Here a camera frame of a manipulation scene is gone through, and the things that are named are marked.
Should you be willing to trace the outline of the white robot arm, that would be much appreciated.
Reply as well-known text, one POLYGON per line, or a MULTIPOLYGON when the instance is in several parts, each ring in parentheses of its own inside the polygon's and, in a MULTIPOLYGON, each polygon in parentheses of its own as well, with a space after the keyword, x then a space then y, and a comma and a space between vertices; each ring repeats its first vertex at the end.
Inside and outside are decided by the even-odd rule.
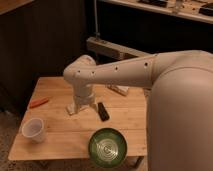
POLYGON ((213 54, 186 50, 98 65, 82 55, 63 71, 73 110, 94 101, 94 84, 141 87, 147 103, 149 171, 213 171, 213 54))

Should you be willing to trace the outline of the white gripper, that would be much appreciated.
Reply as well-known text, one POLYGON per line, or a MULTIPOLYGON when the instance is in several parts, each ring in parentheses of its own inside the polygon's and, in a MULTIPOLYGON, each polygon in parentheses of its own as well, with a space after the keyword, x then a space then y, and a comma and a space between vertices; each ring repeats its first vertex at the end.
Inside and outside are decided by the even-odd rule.
POLYGON ((96 112, 98 112, 98 105, 95 102, 95 93, 93 92, 93 86, 87 85, 74 85, 73 86, 73 99, 75 103, 71 103, 66 107, 66 111, 69 115, 78 114, 81 105, 89 105, 96 112))

